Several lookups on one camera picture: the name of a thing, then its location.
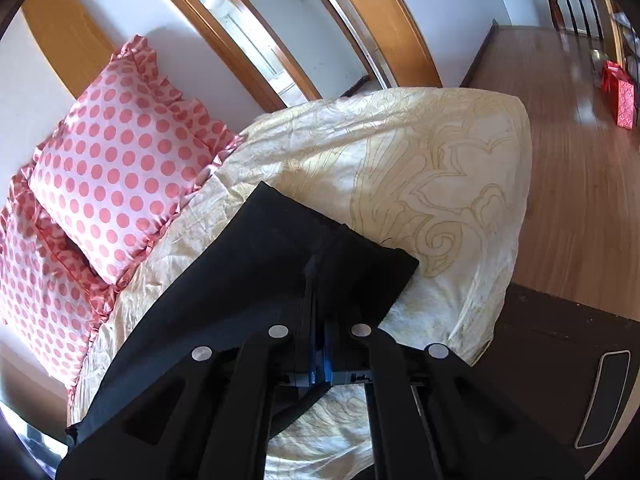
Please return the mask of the cream patterned bedspread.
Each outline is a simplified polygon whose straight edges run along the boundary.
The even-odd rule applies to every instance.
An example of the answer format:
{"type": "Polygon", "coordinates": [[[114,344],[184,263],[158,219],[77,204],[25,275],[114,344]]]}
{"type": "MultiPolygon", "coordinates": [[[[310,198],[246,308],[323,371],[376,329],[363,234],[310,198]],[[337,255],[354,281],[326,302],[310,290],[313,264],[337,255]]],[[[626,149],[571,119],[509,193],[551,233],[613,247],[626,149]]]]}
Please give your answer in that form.
{"type": "MultiPolygon", "coordinates": [[[[526,211],[529,120],[514,96],[395,88],[262,116],[171,222],[119,294],[80,373],[73,425],[162,293],[213,243],[259,183],[419,266],[375,326],[398,344],[444,344],[473,363],[491,341],[526,211]]],[[[366,394],[331,386],[267,441],[264,479],[353,479],[373,463],[366,394]]]]}

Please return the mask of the red gift bag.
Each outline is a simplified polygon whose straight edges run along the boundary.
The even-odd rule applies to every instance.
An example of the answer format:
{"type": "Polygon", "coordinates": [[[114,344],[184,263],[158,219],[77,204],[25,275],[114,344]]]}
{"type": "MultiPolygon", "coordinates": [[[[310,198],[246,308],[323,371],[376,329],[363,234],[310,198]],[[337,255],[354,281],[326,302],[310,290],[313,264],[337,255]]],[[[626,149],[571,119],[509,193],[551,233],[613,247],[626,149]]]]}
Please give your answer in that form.
{"type": "Polygon", "coordinates": [[[605,61],[601,73],[601,88],[617,127],[634,128],[634,81],[622,66],[605,61]]]}

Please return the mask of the pink polka-dot pillow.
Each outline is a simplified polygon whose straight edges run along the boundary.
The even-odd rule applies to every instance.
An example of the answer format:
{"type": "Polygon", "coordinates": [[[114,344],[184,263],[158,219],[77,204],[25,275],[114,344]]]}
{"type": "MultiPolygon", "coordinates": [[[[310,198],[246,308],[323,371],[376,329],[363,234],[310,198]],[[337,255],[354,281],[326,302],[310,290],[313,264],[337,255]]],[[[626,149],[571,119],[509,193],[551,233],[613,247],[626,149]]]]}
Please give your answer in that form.
{"type": "Polygon", "coordinates": [[[102,281],[38,203],[32,167],[12,176],[1,211],[1,319],[54,379],[73,391],[115,304],[102,281]]]}
{"type": "Polygon", "coordinates": [[[37,152],[29,186],[96,274],[118,286],[243,141],[162,75],[135,36],[37,152]]]}

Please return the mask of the wooden door frame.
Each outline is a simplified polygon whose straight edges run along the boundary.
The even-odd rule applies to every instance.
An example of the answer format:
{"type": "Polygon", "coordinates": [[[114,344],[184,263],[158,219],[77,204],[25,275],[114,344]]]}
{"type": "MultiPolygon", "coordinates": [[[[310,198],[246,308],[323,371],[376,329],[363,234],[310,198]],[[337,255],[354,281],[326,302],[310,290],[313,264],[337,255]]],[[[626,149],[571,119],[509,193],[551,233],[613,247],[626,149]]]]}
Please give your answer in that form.
{"type": "Polygon", "coordinates": [[[73,94],[126,40],[217,117],[392,87],[439,74],[404,0],[24,0],[26,23],[73,94]]]}

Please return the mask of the black pants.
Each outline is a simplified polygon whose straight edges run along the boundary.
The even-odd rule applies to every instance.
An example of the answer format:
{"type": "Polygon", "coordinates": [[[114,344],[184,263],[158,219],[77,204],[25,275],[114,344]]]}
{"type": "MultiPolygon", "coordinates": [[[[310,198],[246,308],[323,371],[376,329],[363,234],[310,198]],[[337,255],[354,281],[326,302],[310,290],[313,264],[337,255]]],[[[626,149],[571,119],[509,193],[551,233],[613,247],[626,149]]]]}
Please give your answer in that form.
{"type": "Polygon", "coordinates": [[[286,311],[378,326],[419,261],[259,183],[228,226],[166,289],[117,351],[87,415],[88,439],[192,350],[239,347],[286,311]]]}

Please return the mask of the wooden stair railing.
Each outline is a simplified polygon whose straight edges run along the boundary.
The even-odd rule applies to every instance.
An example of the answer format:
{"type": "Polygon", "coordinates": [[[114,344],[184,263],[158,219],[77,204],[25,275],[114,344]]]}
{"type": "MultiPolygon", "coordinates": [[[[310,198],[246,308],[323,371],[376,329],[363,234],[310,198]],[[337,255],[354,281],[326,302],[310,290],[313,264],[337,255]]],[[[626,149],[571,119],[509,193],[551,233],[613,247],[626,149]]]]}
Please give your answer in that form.
{"type": "Polygon", "coordinates": [[[547,0],[552,26],[558,32],[568,32],[598,41],[604,33],[596,0],[547,0]]]}

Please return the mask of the left pink polka-dot pillow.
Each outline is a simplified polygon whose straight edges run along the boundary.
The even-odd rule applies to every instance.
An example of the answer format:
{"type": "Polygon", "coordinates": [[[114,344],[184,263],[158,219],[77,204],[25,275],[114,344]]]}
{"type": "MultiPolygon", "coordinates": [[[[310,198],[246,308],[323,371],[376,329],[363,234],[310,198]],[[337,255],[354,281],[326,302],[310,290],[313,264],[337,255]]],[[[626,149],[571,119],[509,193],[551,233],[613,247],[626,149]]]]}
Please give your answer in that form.
{"type": "Polygon", "coordinates": [[[12,176],[1,211],[1,319],[54,379],[73,391],[115,304],[102,281],[38,203],[32,167],[12,176]]]}

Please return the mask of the right pink polka-dot pillow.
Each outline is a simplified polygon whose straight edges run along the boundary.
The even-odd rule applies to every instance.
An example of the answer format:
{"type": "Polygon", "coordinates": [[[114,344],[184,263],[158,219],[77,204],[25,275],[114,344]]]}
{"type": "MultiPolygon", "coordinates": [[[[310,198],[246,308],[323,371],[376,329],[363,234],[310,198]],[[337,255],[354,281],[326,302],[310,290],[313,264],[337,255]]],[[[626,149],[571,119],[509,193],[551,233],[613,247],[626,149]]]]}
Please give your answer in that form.
{"type": "Polygon", "coordinates": [[[37,152],[29,186],[96,274],[118,286],[243,141],[162,75],[135,36],[37,152]]]}

